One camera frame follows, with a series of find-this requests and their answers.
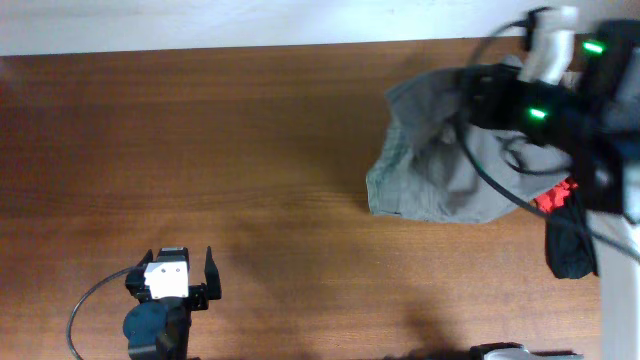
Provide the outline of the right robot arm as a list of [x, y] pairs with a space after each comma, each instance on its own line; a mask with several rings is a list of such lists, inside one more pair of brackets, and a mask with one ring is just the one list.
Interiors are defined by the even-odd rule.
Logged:
[[639, 22], [601, 21], [580, 49], [586, 67], [574, 90], [559, 79], [573, 58], [575, 35], [566, 20], [536, 14], [517, 21], [526, 30], [528, 62], [521, 69], [482, 65], [496, 29], [462, 70], [462, 110], [455, 131], [469, 125], [515, 130], [570, 158], [581, 192], [582, 223], [547, 215], [548, 224], [585, 238], [600, 278], [602, 355], [639, 356]]

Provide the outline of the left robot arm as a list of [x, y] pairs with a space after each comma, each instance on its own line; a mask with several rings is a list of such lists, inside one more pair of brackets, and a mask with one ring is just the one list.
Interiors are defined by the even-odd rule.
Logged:
[[208, 249], [205, 281], [189, 283], [189, 251], [186, 247], [148, 251], [127, 274], [125, 287], [138, 304], [123, 320], [131, 359], [186, 360], [192, 314], [206, 311], [222, 298], [219, 270]]

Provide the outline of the grey cargo shorts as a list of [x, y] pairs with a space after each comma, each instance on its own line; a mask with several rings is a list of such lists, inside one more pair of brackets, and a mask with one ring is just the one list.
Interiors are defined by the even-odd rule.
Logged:
[[[372, 214], [437, 223], [491, 222], [516, 206], [482, 180], [460, 148], [451, 122], [459, 109], [457, 68], [432, 70], [385, 94], [391, 122], [380, 157], [366, 175]], [[550, 171], [569, 162], [551, 147], [513, 144], [513, 131], [475, 126], [466, 132], [475, 159], [499, 184], [523, 200], [552, 189], [565, 174]]]

